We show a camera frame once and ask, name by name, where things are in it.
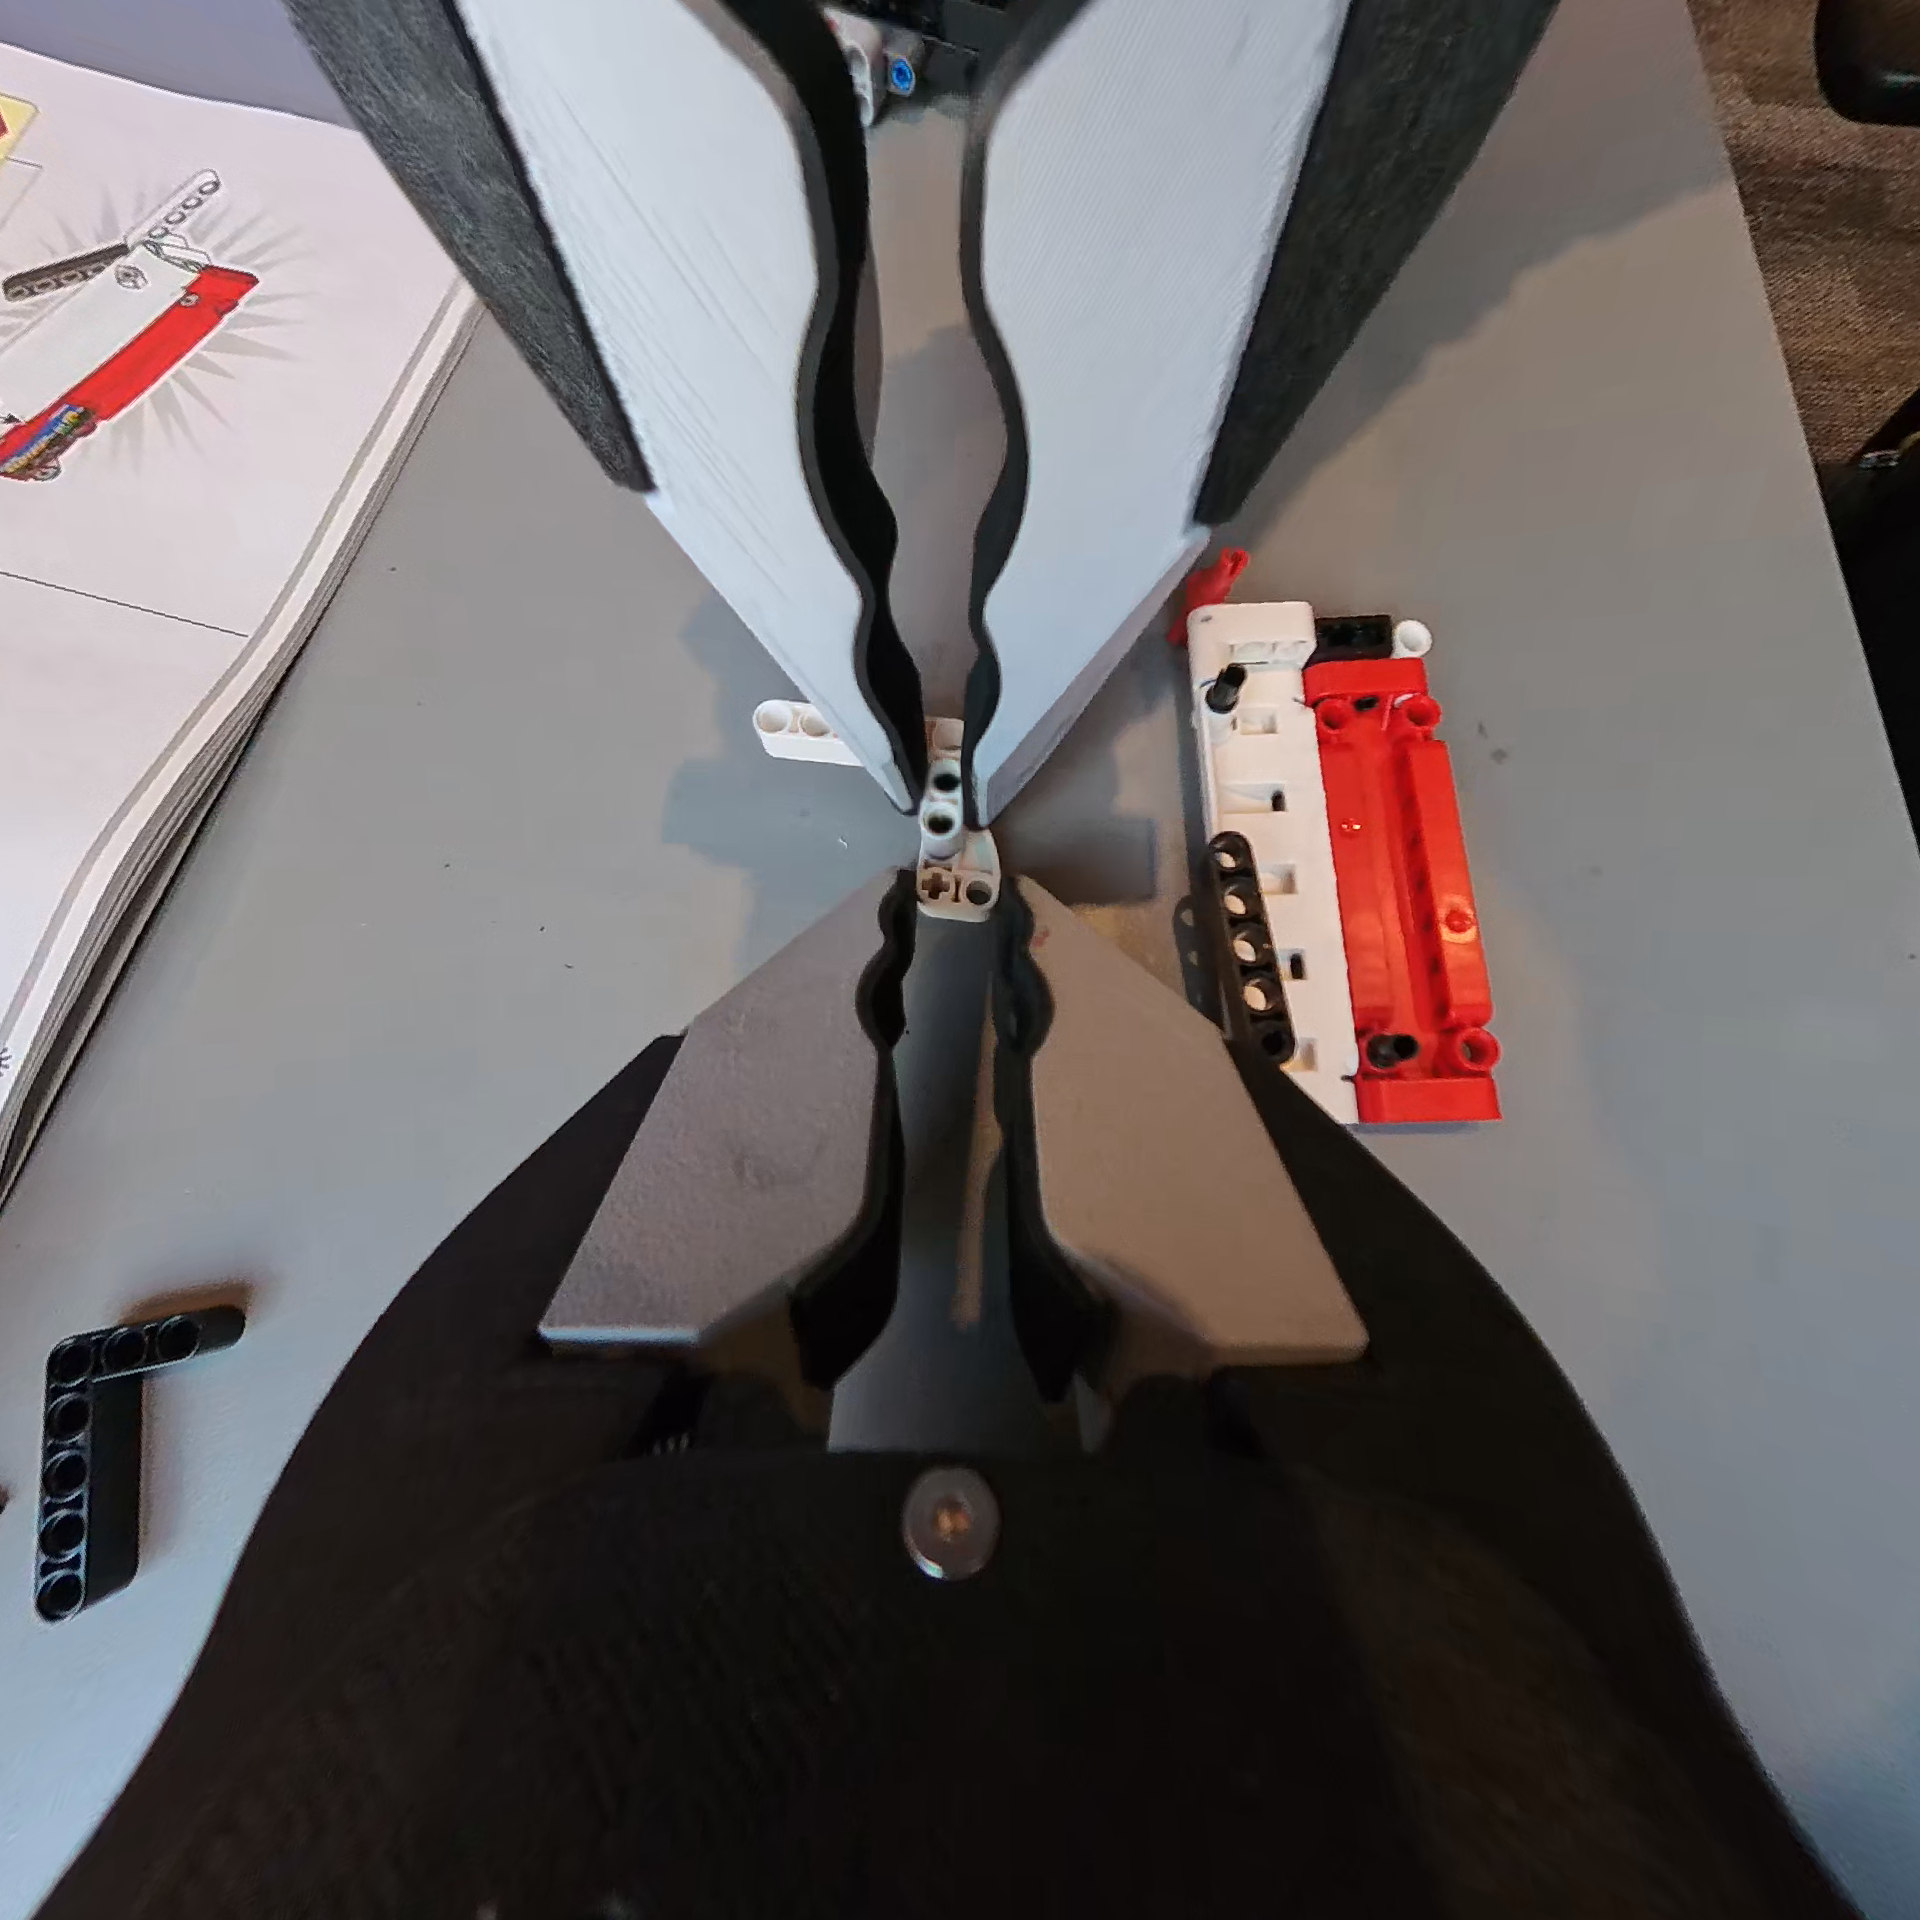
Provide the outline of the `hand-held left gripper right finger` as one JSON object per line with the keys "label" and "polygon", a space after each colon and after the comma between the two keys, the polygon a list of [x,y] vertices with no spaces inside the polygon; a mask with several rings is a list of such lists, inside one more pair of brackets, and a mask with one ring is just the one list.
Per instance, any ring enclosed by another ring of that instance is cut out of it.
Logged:
{"label": "hand-held left gripper right finger", "polygon": [[994,930],[1008,1298],[1042,1399],[1364,1354],[1219,1029],[1033,880]]}

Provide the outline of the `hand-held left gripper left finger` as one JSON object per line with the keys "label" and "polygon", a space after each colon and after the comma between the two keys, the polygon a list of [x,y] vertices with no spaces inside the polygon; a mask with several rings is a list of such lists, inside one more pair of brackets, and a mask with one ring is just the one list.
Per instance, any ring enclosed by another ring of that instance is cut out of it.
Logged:
{"label": "hand-held left gripper left finger", "polygon": [[539,1335],[828,1394],[899,1286],[914,881],[876,878],[678,1034]]}

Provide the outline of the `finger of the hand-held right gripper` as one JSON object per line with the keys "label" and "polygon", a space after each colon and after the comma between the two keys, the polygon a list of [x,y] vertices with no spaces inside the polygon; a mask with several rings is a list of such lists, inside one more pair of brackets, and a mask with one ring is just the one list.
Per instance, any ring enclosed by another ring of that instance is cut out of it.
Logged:
{"label": "finger of the hand-held right gripper", "polygon": [[857,418],[869,166],[811,4],[460,4],[643,494],[885,797],[922,800]]}
{"label": "finger of the hand-held right gripper", "polygon": [[1029,4],[976,98],[964,302],[1006,421],[971,605],[982,824],[1210,542],[1195,501],[1348,12]]}

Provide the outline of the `small white curved brick piece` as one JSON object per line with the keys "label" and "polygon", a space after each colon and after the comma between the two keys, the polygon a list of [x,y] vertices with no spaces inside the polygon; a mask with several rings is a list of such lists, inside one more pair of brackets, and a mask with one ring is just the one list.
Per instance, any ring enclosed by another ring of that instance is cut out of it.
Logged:
{"label": "small white curved brick piece", "polygon": [[993,831],[961,831],[950,847],[926,840],[916,863],[920,912],[934,921],[982,924],[1002,898]]}

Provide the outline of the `red and white brick panel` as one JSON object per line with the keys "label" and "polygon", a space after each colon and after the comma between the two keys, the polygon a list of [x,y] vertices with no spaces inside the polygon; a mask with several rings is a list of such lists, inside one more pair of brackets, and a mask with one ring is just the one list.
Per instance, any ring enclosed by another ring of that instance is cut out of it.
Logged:
{"label": "red and white brick panel", "polygon": [[1250,844],[1299,1033],[1283,1072],[1348,1126],[1502,1118],[1430,648],[1406,614],[1232,598],[1185,614],[1204,847]]}

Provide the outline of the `white L-shaped brick beam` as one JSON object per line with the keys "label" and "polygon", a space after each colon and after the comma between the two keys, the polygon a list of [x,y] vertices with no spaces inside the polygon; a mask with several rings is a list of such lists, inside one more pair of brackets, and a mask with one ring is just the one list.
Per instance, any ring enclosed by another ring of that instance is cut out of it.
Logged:
{"label": "white L-shaped brick beam", "polygon": [[[762,748],[786,761],[864,765],[813,704],[768,700],[754,706],[752,729]],[[920,831],[933,856],[955,856],[968,839],[963,780],[964,726],[958,717],[931,714],[923,722],[926,781],[920,804]]]}

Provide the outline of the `black straight brick beam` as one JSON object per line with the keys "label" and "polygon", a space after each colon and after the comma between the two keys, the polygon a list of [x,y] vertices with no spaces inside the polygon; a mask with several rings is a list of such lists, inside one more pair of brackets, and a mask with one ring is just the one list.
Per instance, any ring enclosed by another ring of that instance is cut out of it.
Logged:
{"label": "black straight brick beam", "polygon": [[1297,1065],[1299,1033],[1290,1014],[1286,967],[1265,912],[1258,856],[1244,834],[1210,836],[1198,913],[1228,1037],[1275,1070]]}

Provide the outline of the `multicoloured toy brick car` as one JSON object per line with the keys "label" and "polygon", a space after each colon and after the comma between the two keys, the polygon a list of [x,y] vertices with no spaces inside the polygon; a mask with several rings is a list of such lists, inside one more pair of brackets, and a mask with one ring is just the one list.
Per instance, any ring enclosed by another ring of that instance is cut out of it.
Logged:
{"label": "multicoloured toy brick car", "polygon": [[922,98],[968,98],[1011,30],[1012,2],[819,2],[864,129]]}

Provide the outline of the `open instruction booklet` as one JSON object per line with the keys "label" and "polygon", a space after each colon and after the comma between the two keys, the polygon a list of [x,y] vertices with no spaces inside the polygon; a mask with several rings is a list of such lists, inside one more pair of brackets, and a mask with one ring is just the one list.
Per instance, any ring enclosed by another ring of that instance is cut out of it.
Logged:
{"label": "open instruction booklet", "polygon": [[5,1191],[476,318],[361,135],[5,45]]}

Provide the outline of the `black L-shaped brick beam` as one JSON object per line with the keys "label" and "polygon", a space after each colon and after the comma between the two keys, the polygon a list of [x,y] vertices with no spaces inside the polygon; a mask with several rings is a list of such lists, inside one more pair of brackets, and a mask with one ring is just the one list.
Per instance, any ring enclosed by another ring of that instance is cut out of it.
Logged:
{"label": "black L-shaped brick beam", "polygon": [[124,1591],[137,1572],[147,1383],[227,1350],[246,1330],[241,1303],[76,1333],[43,1364],[32,1601],[60,1624]]}

